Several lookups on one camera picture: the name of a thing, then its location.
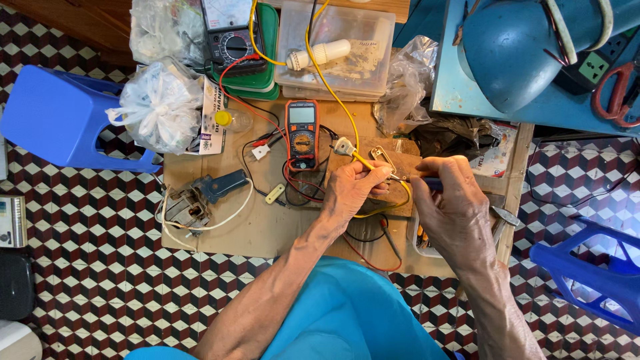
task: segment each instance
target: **blue stool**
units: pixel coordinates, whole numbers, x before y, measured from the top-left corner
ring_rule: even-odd
[[[27,65],[11,90],[0,133],[50,163],[61,167],[156,172],[154,152],[139,160],[118,159],[96,149],[100,132],[109,125],[104,110],[119,108],[116,93],[123,85]]]
[[[554,247],[534,245],[529,251],[531,261],[549,271],[562,292],[561,299],[590,310],[608,322],[640,335],[640,267],[631,260],[623,245],[640,249],[640,239],[602,226],[586,217],[573,219],[585,224],[586,227]],[[572,249],[596,235],[606,235],[615,239],[626,259],[611,256],[609,268],[604,269],[571,256]],[[589,302],[578,300],[573,296],[563,276],[588,286],[601,295]],[[600,307],[600,304],[607,299],[618,303],[631,320]]]

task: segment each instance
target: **hammer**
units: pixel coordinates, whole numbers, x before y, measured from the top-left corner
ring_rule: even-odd
[[[504,231],[504,226],[506,224],[518,226],[520,225],[520,219],[510,211],[498,208],[497,206],[491,206],[489,207],[489,209],[496,216],[496,221],[491,229],[491,233],[493,234],[493,242],[497,245],[498,240],[500,240],[500,236],[502,236],[502,232]],[[458,286],[458,289],[456,290],[456,296],[462,301],[468,300],[467,294],[465,293],[465,288],[462,286],[462,284]]]

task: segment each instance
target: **blue shirt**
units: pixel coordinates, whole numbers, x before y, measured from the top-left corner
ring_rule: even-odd
[[[169,347],[140,348],[126,360],[194,360]],[[323,256],[309,274],[263,360],[448,357],[386,278]]]

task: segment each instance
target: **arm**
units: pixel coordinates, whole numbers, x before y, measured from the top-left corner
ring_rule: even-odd
[[[426,158],[416,167],[444,184],[439,206],[429,186],[411,178],[420,224],[469,297],[481,359],[544,359],[509,287],[507,266],[496,259],[489,200],[464,156]]]
[[[323,208],[289,252],[252,281],[211,323],[196,347],[199,359],[257,359],[278,332],[289,308],[318,259],[346,230],[367,194],[382,195],[391,173],[386,163],[363,171],[360,162],[336,170],[329,179]]]

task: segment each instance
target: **hand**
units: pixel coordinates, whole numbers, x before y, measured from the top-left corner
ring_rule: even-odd
[[[362,207],[367,195],[384,195],[389,185],[383,181],[391,174],[391,167],[383,161],[370,161],[375,167],[369,171],[359,161],[339,167],[331,174],[324,195],[321,218],[343,233],[349,220]]]
[[[483,271],[496,257],[491,235],[489,200],[480,190],[464,156],[425,158],[415,167],[422,176],[437,176],[443,184],[433,196],[429,186],[412,176],[413,201],[420,224],[435,249],[458,277]]]

